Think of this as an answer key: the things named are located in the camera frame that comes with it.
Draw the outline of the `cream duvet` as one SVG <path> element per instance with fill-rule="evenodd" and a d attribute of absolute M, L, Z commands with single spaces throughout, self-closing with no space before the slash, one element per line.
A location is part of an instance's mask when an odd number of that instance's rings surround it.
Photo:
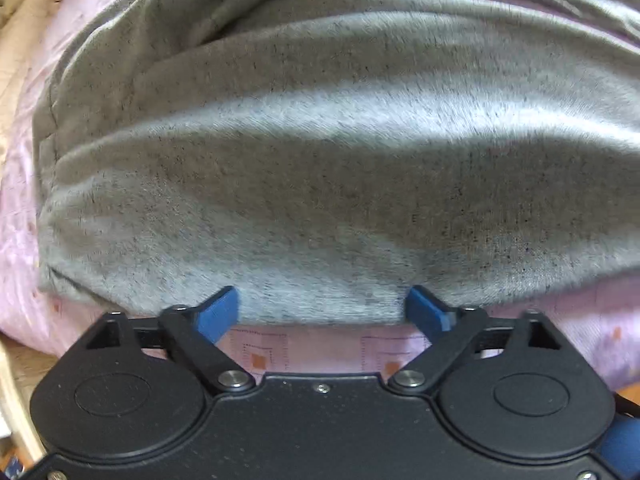
<path fill-rule="evenodd" d="M 54 0 L 1 0 L 1 130 L 13 122 L 30 59 L 50 21 Z"/>

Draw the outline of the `purple patterned bed sheet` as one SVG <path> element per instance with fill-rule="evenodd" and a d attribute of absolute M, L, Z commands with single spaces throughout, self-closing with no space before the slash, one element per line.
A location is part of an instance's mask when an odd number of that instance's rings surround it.
<path fill-rule="evenodd" d="M 1 141 L 1 329 L 59 356 L 100 314 L 40 292 L 35 226 L 32 113 L 47 76 L 70 40 L 114 0 L 54 0 L 32 52 L 13 122 Z M 614 389 L 639 379 L 639 278 L 621 276 L 574 292 L 529 301 L 546 312 Z M 250 371 L 393 373 L 426 345 L 407 326 L 275 328 L 241 326 L 222 341 Z"/>

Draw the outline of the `grey heathered pants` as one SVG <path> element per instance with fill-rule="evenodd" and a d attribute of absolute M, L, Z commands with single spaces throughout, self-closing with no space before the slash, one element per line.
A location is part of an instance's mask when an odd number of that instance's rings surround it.
<path fill-rule="evenodd" d="M 32 122 L 39 281 L 393 323 L 639 265 L 639 0 L 117 0 Z"/>

